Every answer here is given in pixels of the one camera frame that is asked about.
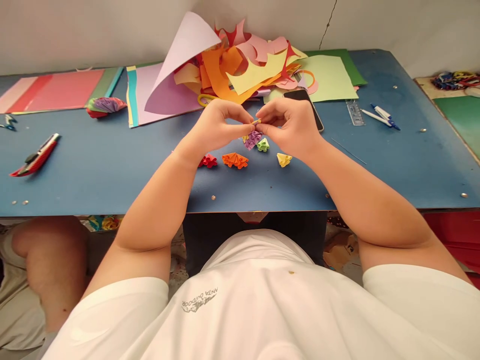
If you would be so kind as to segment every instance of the blue table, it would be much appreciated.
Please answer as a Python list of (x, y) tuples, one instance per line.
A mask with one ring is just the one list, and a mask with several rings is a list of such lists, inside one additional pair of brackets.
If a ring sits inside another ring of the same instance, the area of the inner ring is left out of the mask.
[[(380, 105), (394, 115), (401, 131), (367, 117), (366, 126), (353, 126), (345, 102), (330, 101), (315, 104), (325, 139), (334, 146), (338, 145), (332, 138), (337, 140), (419, 209), (480, 207), (480, 167), (392, 54), (382, 50), (350, 54), (368, 81), (358, 91), (360, 107)], [(17, 79), (0, 78), (0, 93)], [(125, 99), (126, 90), (124, 71), (113, 96)], [(260, 106), (250, 103), (247, 109), (255, 114)], [(124, 214), (199, 115), (194, 112), (135, 129), (129, 129), (125, 110), (101, 120), (89, 118), (84, 109), (17, 116), (16, 133), (0, 129), (0, 217)], [(44, 167), (28, 177), (10, 177), (53, 133), (62, 139)], [(221, 155), (233, 152), (249, 158), (247, 168), (222, 164)], [(246, 150), (241, 140), (214, 151), (219, 165), (198, 169), (188, 211), (335, 209), (326, 188), (306, 165), (293, 159), (281, 168), (277, 152), (273, 141), (263, 153)]]

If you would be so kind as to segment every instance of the yellow scissors handle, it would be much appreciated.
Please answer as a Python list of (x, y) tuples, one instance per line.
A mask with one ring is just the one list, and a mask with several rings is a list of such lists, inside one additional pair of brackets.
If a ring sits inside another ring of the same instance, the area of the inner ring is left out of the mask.
[(213, 96), (213, 95), (208, 95), (208, 94), (200, 94), (198, 95), (198, 103), (200, 104), (200, 106), (203, 106), (204, 108), (207, 107), (208, 104), (210, 104), (210, 102), (212, 100), (215, 100), (215, 99), (219, 99), (219, 97), (216, 97), (216, 96)]

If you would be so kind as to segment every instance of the white t-shirt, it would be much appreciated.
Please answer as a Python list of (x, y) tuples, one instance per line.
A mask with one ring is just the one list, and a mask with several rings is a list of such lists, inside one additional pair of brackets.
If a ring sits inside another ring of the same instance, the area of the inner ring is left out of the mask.
[(43, 360), (480, 359), (480, 291), (469, 283), (399, 264), (363, 283), (279, 232), (243, 231), (170, 302), (153, 277), (93, 292)]

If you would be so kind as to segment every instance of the red utility knife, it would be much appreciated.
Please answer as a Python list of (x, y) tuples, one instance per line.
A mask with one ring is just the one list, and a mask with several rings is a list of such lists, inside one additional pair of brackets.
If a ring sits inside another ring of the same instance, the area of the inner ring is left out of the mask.
[(10, 176), (16, 178), (27, 176), (40, 169), (49, 158), (55, 146), (57, 146), (58, 139), (60, 139), (60, 135), (57, 133), (54, 133), (52, 136), (50, 136), (48, 140), (45, 141), (42, 146), (40, 146), (37, 152), (31, 154), (25, 159), (25, 165), (23, 165), (17, 171), (12, 172)]

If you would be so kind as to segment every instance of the smartphone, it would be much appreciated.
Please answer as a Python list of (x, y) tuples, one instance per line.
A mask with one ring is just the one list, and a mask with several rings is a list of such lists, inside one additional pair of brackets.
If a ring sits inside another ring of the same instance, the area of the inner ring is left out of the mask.
[(315, 117), (315, 122), (316, 122), (316, 128), (318, 129), (318, 132), (321, 133), (324, 130), (324, 125), (322, 124), (322, 120), (320, 120), (320, 116), (317, 113), (317, 110), (315, 110), (315, 106), (310, 100), (309, 93), (305, 89), (300, 89), (300, 90), (293, 90), (289, 91), (283, 94), (284, 98), (288, 99), (294, 99), (294, 100), (307, 100), (311, 104), (311, 109), (313, 110), (313, 116)]

